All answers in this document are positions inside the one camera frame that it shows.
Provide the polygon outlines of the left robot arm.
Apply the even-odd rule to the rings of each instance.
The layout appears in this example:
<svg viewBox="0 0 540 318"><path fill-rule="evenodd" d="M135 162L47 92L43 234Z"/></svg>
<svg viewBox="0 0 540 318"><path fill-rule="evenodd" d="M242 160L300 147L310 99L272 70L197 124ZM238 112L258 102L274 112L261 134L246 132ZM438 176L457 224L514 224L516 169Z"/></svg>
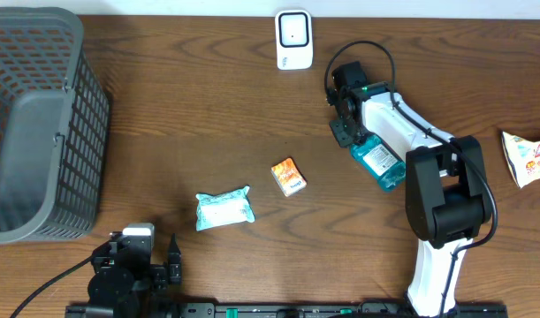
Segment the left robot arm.
<svg viewBox="0 0 540 318"><path fill-rule="evenodd" d="M181 251L171 235L167 261L151 262L152 236L115 232L95 252L95 270L87 288L91 317L179 317L180 305L168 299L171 285L182 282Z"/></svg>

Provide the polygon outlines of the teal white wipes pack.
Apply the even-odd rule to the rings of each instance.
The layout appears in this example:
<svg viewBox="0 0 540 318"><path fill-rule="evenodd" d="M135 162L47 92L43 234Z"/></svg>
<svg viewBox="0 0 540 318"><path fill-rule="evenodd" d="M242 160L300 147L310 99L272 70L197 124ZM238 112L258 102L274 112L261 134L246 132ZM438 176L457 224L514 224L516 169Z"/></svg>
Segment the teal white wipes pack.
<svg viewBox="0 0 540 318"><path fill-rule="evenodd" d="M255 214L247 197L249 190L250 186L246 185L219 195L197 193L196 230L204 231L234 223L253 223Z"/></svg>

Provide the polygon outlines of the blue mouthwash bottle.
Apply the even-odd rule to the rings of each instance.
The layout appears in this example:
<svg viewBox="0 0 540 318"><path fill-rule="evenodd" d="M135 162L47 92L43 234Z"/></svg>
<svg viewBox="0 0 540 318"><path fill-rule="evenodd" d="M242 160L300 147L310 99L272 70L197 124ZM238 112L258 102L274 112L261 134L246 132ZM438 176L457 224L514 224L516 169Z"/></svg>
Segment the blue mouthwash bottle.
<svg viewBox="0 0 540 318"><path fill-rule="evenodd" d="M370 134L363 144L353 144L350 155L363 166L386 192L392 191L406 178L406 165L375 134Z"/></svg>

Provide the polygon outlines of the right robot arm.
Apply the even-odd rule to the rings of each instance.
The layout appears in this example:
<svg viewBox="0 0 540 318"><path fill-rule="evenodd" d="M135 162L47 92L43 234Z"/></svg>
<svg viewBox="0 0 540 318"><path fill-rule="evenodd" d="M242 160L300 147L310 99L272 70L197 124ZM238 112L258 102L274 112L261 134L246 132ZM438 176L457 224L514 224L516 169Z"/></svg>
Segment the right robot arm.
<svg viewBox="0 0 540 318"><path fill-rule="evenodd" d="M462 260L491 239L490 234L478 237L482 225L497 222L479 142L438 130L386 82L343 79L325 92L337 111L330 126L339 145L378 181L395 168L405 172L405 210L418 238L407 289L413 312L456 315L454 289Z"/></svg>

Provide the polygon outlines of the yellow snack bag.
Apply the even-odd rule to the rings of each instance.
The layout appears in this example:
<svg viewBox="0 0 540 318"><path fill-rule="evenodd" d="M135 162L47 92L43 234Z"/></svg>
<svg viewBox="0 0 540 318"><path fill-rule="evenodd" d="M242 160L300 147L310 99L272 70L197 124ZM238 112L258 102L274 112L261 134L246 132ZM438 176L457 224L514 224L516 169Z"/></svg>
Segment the yellow snack bag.
<svg viewBox="0 0 540 318"><path fill-rule="evenodd" d="M540 179L540 140L525 140L502 132L501 142L508 169L519 188Z"/></svg>

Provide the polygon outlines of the orange small box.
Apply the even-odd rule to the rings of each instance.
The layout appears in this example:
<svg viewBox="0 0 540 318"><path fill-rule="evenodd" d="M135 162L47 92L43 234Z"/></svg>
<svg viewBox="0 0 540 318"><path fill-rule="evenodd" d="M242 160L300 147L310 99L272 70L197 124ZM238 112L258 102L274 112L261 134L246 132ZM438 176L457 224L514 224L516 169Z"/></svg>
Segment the orange small box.
<svg viewBox="0 0 540 318"><path fill-rule="evenodd" d="M290 197L307 186L306 179L291 157L272 166L270 170L285 197Z"/></svg>

